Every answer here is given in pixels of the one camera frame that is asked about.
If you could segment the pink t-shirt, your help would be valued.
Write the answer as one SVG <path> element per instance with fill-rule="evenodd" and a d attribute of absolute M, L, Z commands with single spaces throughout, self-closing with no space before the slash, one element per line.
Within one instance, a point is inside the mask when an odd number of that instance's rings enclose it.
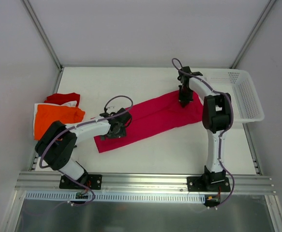
<path fill-rule="evenodd" d="M 94 137 L 99 153 L 111 151 L 159 133 L 202 121 L 203 105 L 194 93 L 193 101 L 184 108 L 173 91 L 157 98 L 144 101 L 132 107 L 129 113 L 132 122 L 126 129 L 126 136 L 116 139 Z"/>

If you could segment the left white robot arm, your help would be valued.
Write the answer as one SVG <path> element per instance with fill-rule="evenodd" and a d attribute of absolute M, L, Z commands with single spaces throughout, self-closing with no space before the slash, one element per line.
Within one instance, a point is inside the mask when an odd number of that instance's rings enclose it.
<path fill-rule="evenodd" d="M 70 183 L 81 189 L 87 183 L 86 170 L 71 158 L 74 147 L 96 136 L 123 138 L 131 122 L 132 115 L 124 108 L 116 113 L 103 112 L 83 123 L 63 124 L 55 121 L 36 144 L 35 151 L 40 156 L 39 167 L 50 168 L 70 177 Z"/>

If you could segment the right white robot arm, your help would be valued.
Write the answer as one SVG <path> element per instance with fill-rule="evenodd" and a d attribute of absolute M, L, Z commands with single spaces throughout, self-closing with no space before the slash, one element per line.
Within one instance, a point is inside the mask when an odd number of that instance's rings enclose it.
<path fill-rule="evenodd" d="M 231 96 L 215 90 L 198 72 L 191 72 L 185 66 L 178 70 L 179 102 L 184 108 L 193 102 L 193 94 L 203 100 L 202 124 L 208 133 L 208 159 L 205 171 L 214 174 L 225 174 L 223 152 L 226 132 L 234 121 Z"/>

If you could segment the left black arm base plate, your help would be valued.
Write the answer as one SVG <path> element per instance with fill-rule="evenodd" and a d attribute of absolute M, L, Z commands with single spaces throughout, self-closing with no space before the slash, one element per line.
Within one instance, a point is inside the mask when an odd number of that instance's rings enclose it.
<path fill-rule="evenodd" d="M 77 183 L 80 183 L 84 186 L 89 187 L 92 190 L 100 190 L 102 185 L 103 176 L 101 174 L 83 174 L 78 180 Z M 79 184 L 70 180 L 66 176 L 62 176 L 59 183 L 60 189 L 84 189 Z"/>

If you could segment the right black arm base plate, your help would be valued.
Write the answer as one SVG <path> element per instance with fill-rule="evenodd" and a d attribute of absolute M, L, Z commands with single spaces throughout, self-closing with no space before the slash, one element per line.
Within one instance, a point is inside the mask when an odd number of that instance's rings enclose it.
<path fill-rule="evenodd" d="M 230 182 L 226 171 L 210 172 L 206 167 L 201 176 L 188 176 L 187 188 L 189 192 L 230 192 Z"/>

